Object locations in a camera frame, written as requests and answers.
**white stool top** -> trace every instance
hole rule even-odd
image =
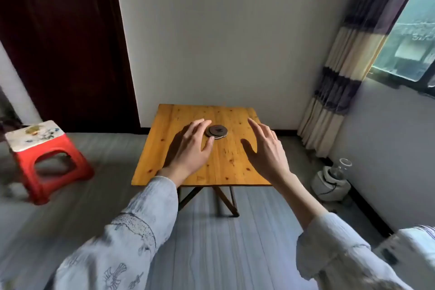
[[[5,138],[12,151],[21,152],[63,134],[65,134],[65,132],[62,131],[55,122],[49,120],[38,125],[8,132],[5,134]]]

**red stool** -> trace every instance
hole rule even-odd
[[[24,187],[30,200],[36,205],[47,203],[53,191],[75,180],[88,180],[94,176],[94,170],[84,156],[53,121],[8,132],[5,137],[23,171]],[[35,171],[35,163],[60,152],[71,157],[75,168],[58,178],[41,181]]]

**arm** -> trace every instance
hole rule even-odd
[[[199,119],[176,135],[165,167],[104,228],[101,237],[90,239],[62,262],[46,289],[145,288],[151,260],[169,238],[177,217],[177,187],[210,156],[214,138],[201,150],[210,123]]]
[[[276,134],[249,119],[257,152],[242,140],[252,166],[285,198],[304,232],[297,240],[296,265],[301,276],[322,289],[411,289],[372,253],[347,223],[328,211],[290,172]]]

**hand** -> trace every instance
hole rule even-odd
[[[249,141],[241,140],[248,160],[263,178],[274,186],[279,185],[291,175],[281,141],[269,126],[257,124],[250,118],[248,122],[257,138],[257,152],[254,152]]]
[[[210,120],[198,119],[177,133],[157,176],[165,176],[179,187],[188,176],[198,171],[208,160],[215,141],[210,137],[201,150],[202,136],[210,124]]]

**table leg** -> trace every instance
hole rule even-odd
[[[239,211],[237,210],[236,200],[234,199],[234,192],[233,187],[230,186],[230,194],[231,194],[231,201],[227,199],[224,192],[218,187],[213,186],[213,189],[215,190],[216,194],[219,196],[219,198],[224,202],[224,204],[227,206],[227,208],[231,211],[234,217],[240,216]]]
[[[180,211],[182,208],[184,208],[184,206],[189,203],[189,201],[191,199],[193,199],[193,197],[199,193],[199,191],[201,189],[203,189],[204,187],[195,187],[192,189],[192,191],[190,193],[188,193],[188,195],[178,204],[178,210]]]

